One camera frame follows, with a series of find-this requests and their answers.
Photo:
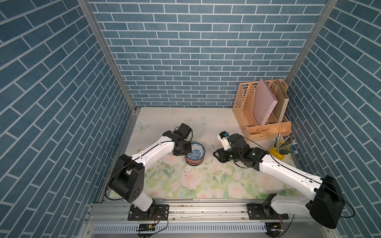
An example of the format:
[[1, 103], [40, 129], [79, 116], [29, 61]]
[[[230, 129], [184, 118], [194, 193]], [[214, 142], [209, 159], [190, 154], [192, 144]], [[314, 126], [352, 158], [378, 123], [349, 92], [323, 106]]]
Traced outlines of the blue floral bowl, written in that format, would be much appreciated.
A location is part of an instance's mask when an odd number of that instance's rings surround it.
[[205, 148], [198, 142], [191, 143], [191, 153], [187, 154], [191, 159], [202, 158], [205, 156]]

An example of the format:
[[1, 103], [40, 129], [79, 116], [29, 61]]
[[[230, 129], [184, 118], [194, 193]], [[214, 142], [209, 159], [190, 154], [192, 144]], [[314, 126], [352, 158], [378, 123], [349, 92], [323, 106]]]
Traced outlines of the red pattern bowl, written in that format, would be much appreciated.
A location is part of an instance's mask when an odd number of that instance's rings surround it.
[[200, 164], [203, 163], [204, 161], [204, 157], [202, 158], [196, 158], [196, 159], [191, 159], [190, 157], [188, 157], [187, 155], [185, 156], [185, 161], [187, 164], [189, 164], [190, 166], [198, 166]]

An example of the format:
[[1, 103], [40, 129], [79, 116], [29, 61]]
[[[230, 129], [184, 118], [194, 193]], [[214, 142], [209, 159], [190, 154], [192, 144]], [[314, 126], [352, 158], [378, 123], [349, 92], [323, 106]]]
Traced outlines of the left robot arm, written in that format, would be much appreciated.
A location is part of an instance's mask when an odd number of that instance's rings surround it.
[[145, 150], [128, 156], [121, 155], [114, 166], [107, 186], [122, 199], [134, 205], [142, 212], [151, 212], [154, 200], [143, 191], [145, 171], [164, 155], [172, 153], [183, 156], [191, 153], [192, 129], [181, 124], [174, 131], [166, 131]]

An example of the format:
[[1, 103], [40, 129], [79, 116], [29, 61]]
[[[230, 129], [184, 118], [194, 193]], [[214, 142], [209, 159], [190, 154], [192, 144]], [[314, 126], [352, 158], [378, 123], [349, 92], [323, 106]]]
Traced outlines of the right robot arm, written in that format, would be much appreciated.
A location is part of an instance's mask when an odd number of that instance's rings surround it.
[[286, 197], [271, 193], [262, 204], [249, 204], [251, 220], [288, 219], [293, 214], [311, 217], [329, 229], [337, 227], [345, 200], [335, 178], [309, 174], [278, 160], [266, 149], [251, 148], [240, 134], [229, 135], [223, 131], [217, 138], [223, 147], [213, 155], [219, 162], [242, 162], [247, 168], [273, 176], [302, 194]]

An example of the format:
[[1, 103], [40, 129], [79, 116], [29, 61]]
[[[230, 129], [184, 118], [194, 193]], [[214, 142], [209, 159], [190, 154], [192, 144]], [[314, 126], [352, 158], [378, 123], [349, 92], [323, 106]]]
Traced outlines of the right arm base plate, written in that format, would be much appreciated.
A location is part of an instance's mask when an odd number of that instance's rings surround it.
[[278, 214], [270, 205], [250, 203], [247, 205], [250, 220], [288, 220], [288, 214]]

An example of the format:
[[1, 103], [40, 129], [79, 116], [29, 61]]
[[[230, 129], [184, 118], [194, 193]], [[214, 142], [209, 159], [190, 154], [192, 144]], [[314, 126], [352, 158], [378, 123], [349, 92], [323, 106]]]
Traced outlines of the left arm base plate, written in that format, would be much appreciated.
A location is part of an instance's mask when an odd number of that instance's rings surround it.
[[169, 205], [153, 203], [147, 211], [142, 211], [135, 205], [130, 207], [128, 221], [158, 221], [167, 220]]

